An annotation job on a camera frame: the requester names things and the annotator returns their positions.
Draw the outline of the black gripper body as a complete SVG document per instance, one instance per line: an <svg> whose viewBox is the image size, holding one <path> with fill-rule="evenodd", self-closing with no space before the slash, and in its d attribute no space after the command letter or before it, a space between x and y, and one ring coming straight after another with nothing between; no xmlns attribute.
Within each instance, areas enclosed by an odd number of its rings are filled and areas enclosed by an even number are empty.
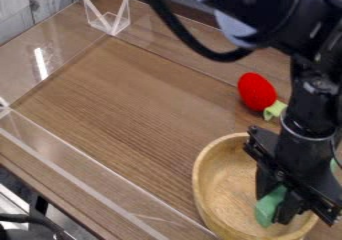
<svg viewBox="0 0 342 240"><path fill-rule="evenodd" d="M342 183L333 169L339 164L336 128L305 129L284 116L278 133L257 125L249 127L244 150L277 180L308 188L336 205L342 203Z"/></svg>

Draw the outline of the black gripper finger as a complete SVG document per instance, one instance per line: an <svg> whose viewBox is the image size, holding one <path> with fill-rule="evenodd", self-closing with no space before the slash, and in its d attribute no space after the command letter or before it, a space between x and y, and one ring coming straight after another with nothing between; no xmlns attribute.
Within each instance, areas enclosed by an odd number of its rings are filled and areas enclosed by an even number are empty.
<svg viewBox="0 0 342 240"><path fill-rule="evenodd" d="M284 200L277 205L273 222L288 225L309 208L311 204L304 196L296 190L288 190Z"/></svg>
<svg viewBox="0 0 342 240"><path fill-rule="evenodd" d="M257 199L273 198L274 200L282 200L286 193L284 184L276 179L274 175L269 170L257 167Z"/></svg>

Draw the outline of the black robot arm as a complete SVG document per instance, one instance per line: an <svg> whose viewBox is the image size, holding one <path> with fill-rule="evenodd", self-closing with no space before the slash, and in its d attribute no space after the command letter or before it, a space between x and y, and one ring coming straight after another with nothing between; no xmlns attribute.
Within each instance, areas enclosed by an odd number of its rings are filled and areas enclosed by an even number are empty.
<svg viewBox="0 0 342 240"><path fill-rule="evenodd" d="M204 57L234 62L273 47L292 59L292 96L281 130L250 126L245 151L257 162L257 197L285 191L272 222L313 211L342 219L342 184L333 174L342 143L342 0L197 0L214 9L236 50L216 52L192 35L164 0L146 0L184 43Z"/></svg>

